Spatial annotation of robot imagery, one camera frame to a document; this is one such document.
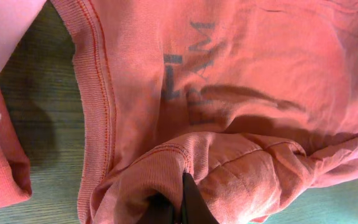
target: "sleeve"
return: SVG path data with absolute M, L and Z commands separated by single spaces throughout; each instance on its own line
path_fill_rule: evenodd
M 186 134 L 155 147 L 126 170 L 109 174 L 92 194 L 93 221 L 135 223 L 156 193 L 179 212 L 184 172 L 193 176 L 219 223 L 263 222 L 307 188 L 358 178 L 358 138 L 308 156 L 288 139 Z

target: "green wooden surface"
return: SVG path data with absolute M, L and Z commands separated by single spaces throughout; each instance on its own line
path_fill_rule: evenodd
M 32 163 L 33 197 L 0 209 L 1 223 L 78 223 L 84 121 L 71 58 L 74 45 L 48 2 L 0 76 L 19 140 Z M 358 180 L 310 189 L 271 223 L 358 224 Z

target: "black object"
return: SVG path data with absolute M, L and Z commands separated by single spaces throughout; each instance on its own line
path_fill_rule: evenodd
M 181 203 L 181 217 L 175 219 L 172 203 L 162 194 L 149 198 L 150 205 L 137 224 L 219 224 L 213 217 L 203 200 L 193 177 L 183 174 L 183 200 Z

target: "coral sweatshirt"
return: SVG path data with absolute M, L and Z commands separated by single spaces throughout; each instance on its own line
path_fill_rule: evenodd
M 0 71 L 43 3 L 10 1 L 30 10 L 0 27 Z M 135 223 L 156 193 L 178 213 L 184 172 L 219 223 L 358 178 L 358 0 L 52 3 L 76 45 L 82 223 Z M 0 207 L 30 194 L 0 92 Z

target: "seam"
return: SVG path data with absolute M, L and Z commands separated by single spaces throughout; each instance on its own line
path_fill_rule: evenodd
M 111 94 L 112 94 L 112 104 L 114 107 L 114 117 L 113 117 L 113 142 L 112 142 L 112 159 L 111 159 L 111 166 L 114 165 L 114 159 L 115 159 L 115 155 L 116 155 L 116 129 L 117 129 L 117 108 L 116 108 L 116 95 L 114 93 L 114 88 L 112 86 L 112 79 L 111 79 L 111 73 L 110 73 L 110 66 L 109 66 L 109 59 L 108 59 L 108 55 L 107 55 L 107 48 L 106 48 L 106 38 L 104 36 L 104 30 L 102 27 L 102 23 L 100 21 L 100 17 L 98 15 L 98 13 L 96 12 L 96 9 L 94 8 L 94 5 L 92 3 L 92 0 L 89 0 L 89 3 L 91 4 L 93 13 L 96 16 L 96 19 L 98 20 L 98 24 L 99 24 L 99 28 L 101 31 L 101 36 L 102 36 L 102 41 L 103 41 L 103 52 L 104 52 L 104 62 L 106 64 L 106 68 L 107 68 L 107 73 L 108 73 L 108 82 L 111 85 Z
M 212 169 L 211 171 L 209 171 L 208 174 L 204 177 L 204 179 L 207 178 L 207 177 L 208 177 L 212 172 L 214 172 L 217 168 L 223 167 L 224 165 L 226 165 L 226 164 L 229 163 L 229 162 L 234 162 L 234 161 L 236 161 L 236 160 L 238 160 L 238 159 L 242 159 L 244 156 L 246 156 L 246 155 L 248 155 L 248 154 L 251 154 L 251 153 L 257 152 L 257 151 L 263 151 L 263 150 L 264 150 L 264 149 L 262 149 L 261 147 L 260 147 L 260 148 L 255 148 L 253 151 L 247 152 L 247 153 L 245 153 L 245 154 L 243 154 L 243 155 L 241 155 L 241 156 L 239 156 L 239 157 L 237 157 L 237 158 L 234 158 L 234 159 L 232 159 L 232 160 L 230 160 L 230 161 L 226 161 L 226 162 L 224 162 L 224 163 L 222 163 L 222 164 L 219 164 L 219 165 L 216 166 L 214 169 Z
M 97 53 L 96 53 L 96 37 L 95 37 L 95 30 L 94 27 L 91 23 L 91 19 L 86 11 L 86 8 L 84 6 L 84 3 L 81 2 L 80 0 L 76 0 L 77 4 L 80 6 L 81 10 L 83 11 L 83 14 L 88 22 L 88 25 L 91 27 L 91 31 L 92 31 L 92 41 L 93 41 L 93 56 L 94 56 L 94 66 L 96 68 L 96 73 L 98 75 L 98 80 L 99 80 L 99 84 L 100 84 L 100 89 L 102 91 L 102 95 L 103 95 L 103 105 L 104 105 L 104 114 L 105 114 L 105 122 L 106 122 L 106 127 L 104 129 L 105 132 L 105 141 L 104 141 L 104 167 L 106 167 L 106 163 L 107 163 L 107 151 L 108 151 L 108 117 L 109 117 L 109 111 L 108 111 L 108 102 L 107 102 L 107 96 L 105 93 L 105 90 L 103 89 L 103 83 L 102 83 L 102 77 L 101 74 L 99 72 L 99 67 L 98 67 L 98 61 L 97 61 Z M 103 170 L 102 172 L 102 176 L 100 181 L 102 181 L 104 179 L 106 175 L 106 169 Z
M 186 157 L 190 156 L 190 153 L 187 151 L 187 149 L 184 146 L 182 146 L 181 144 L 178 144 L 178 143 L 173 143 L 173 142 L 163 143 L 163 144 L 157 146 L 156 149 L 160 149 L 161 147 L 170 147 L 170 146 L 173 146 L 173 147 L 181 150 L 182 153 L 184 153 Z
M 147 154 L 146 156 L 139 158 L 139 160 L 135 161 L 131 166 L 137 164 L 140 161 L 143 161 L 144 159 L 146 159 L 146 158 L 148 158 L 148 157 L 150 157 L 150 156 L 152 156 L 152 155 L 154 155 L 156 153 L 167 152 L 167 151 L 179 153 L 185 160 L 185 167 L 188 168 L 188 159 L 184 155 L 184 153 L 180 150 L 179 147 L 173 147 L 173 149 L 171 149 L 171 148 L 167 149 L 165 146 L 156 147 L 154 152 L 151 152 L 150 154 Z

